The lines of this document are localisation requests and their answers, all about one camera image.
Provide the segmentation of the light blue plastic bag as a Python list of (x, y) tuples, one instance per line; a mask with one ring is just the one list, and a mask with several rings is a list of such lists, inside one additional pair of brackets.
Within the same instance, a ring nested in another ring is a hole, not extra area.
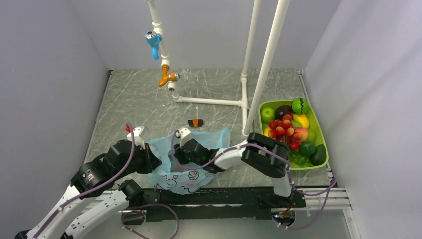
[[(175, 138), (174, 143), (171, 143), (172, 137), (170, 134), (148, 142), (152, 153), (161, 160), (161, 165), (147, 175), (147, 182), (156, 189), (169, 190), (179, 195), (192, 194), (215, 178), (215, 174), (198, 169), (199, 166), (191, 162), (179, 166), (171, 156), (170, 146), (180, 140)], [(191, 137), (207, 149), (230, 146), (230, 130), (226, 127), (220, 131), (192, 131)]]

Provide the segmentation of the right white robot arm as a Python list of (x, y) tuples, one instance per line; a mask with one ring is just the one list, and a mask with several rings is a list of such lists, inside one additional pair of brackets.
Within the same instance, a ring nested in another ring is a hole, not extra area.
[(176, 163), (194, 163), (199, 169), (211, 174), (247, 164), (270, 178), (277, 205), (285, 207), (293, 201), (293, 188), (288, 176), (291, 166), (288, 162), (288, 148), (284, 143), (252, 132), (246, 140), (237, 145), (207, 149), (194, 139), (191, 133), (182, 133), (179, 130), (172, 136), (171, 141), (176, 137), (180, 142), (171, 144), (171, 157)]

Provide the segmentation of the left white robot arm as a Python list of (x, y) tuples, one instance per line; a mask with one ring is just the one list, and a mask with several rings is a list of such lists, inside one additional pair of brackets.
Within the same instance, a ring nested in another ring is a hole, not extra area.
[(83, 209), (111, 189), (115, 182), (129, 174), (149, 174), (162, 164), (148, 144), (136, 145), (120, 140), (108, 152), (83, 164), (71, 178), (70, 185), (58, 203), (34, 228), (20, 231), (17, 239), (76, 239), (84, 236), (106, 218), (126, 208), (145, 205), (144, 191), (132, 179), (101, 203), (83, 213)]

